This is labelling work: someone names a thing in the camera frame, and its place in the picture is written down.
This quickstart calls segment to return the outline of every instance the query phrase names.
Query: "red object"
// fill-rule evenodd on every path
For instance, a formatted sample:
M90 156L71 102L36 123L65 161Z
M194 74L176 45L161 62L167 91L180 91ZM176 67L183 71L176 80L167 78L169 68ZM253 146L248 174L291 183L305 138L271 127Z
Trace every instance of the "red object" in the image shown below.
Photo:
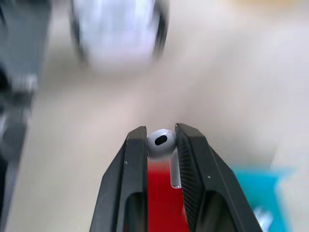
M169 170L148 170L148 232L189 232L182 190L170 185Z

